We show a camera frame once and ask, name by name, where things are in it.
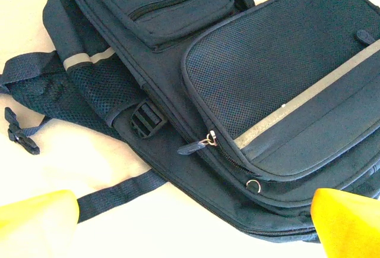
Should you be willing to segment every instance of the small zippered pocket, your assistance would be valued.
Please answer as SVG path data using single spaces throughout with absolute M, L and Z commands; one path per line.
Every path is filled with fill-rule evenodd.
M 346 1 L 353 11 L 345 0 L 271 0 L 201 35 L 182 71 L 214 135 L 190 149 L 216 145 L 242 170 L 291 181 L 374 132 L 380 42 L 363 51 L 356 33 L 379 39 L 380 15 L 368 1 Z
M 150 48 L 175 42 L 221 20 L 235 0 L 103 0 L 123 25 Z

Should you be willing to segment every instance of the reflective strip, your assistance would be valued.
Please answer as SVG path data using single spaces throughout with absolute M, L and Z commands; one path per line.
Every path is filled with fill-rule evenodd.
M 104 52 L 95 54 L 93 56 L 89 56 L 86 53 L 79 53 L 67 58 L 64 61 L 64 67 L 65 67 L 65 70 L 67 71 L 68 68 L 80 63 L 92 62 L 93 64 L 95 64 L 99 62 L 100 60 L 110 58 L 113 54 L 115 54 L 115 51 L 111 47 L 105 50 Z
M 262 134 L 263 132 L 271 128 L 273 125 L 281 121 L 288 114 L 291 114 L 297 108 L 306 103 L 308 100 L 312 99 L 318 93 L 326 89 L 328 86 L 333 84 L 339 78 L 347 74 L 353 68 L 358 66 L 360 63 L 364 62 L 366 59 L 368 59 L 370 56 L 372 56 L 378 51 L 380 51 L 380 40 L 376 41 L 374 44 L 368 46 L 366 49 L 356 54 L 343 65 L 339 66 L 336 70 L 332 71 L 324 78 L 322 78 L 320 81 L 317 81 L 310 88 L 296 96 L 290 102 L 283 105 L 283 107 L 274 111 L 272 114 L 269 114 L 269 116 L 265 117 L 263 120 L 261 120 L 253 127 L 251 127 L 249 130 L 240 135 L 238 138 L 236 138 L 234 142 L 240 149 L 243 149 L 260 134 Z

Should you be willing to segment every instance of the white fabric background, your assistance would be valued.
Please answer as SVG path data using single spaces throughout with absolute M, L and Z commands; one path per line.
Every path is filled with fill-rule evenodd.
M 54 50 L 42 24 L 45 3 L 0 0 L 0 72 L 13 56 Z M 2 115 L 6 106 L 16 112 L 22 127 L 35 126 L 43 117 L 0 95 L 0 205 L 61 189 L 80 197 L 149 169 L 126 144 L 59 120 L 33 137 L 41 154 L 29 155 L 8 140 Z M 242 234 L 170 183 L 79 224 L 68 249 L 68 258 L 264 255 L 325 257 L 321 245 L 273 244 Z

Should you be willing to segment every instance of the yellow object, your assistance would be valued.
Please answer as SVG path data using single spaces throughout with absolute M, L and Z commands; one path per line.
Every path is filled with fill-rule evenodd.
M 79 216 L 71 191 L 0 207 L 0 257 L 65 257 Z
M 380 202 L 320 188 L 311 215 L 329 258 L 380 257 Z

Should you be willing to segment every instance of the black plastic buckle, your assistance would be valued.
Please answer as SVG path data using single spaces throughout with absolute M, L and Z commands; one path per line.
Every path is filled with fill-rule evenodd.
M 151 137 L 165 123 L 167 123 L 167 118 L 149 99 L 142 101 L 131 117 L 132 129 L 142 139 Z
M 21 128 L 15 124 L 10 124 L 8 128 L 8 137 L 11 141 L 16 142 L 23 146 L 23 148 L 32 155 L 38 155 L 40 153 L 40 148 L 37 144 L 24 135 L 20 135 Z

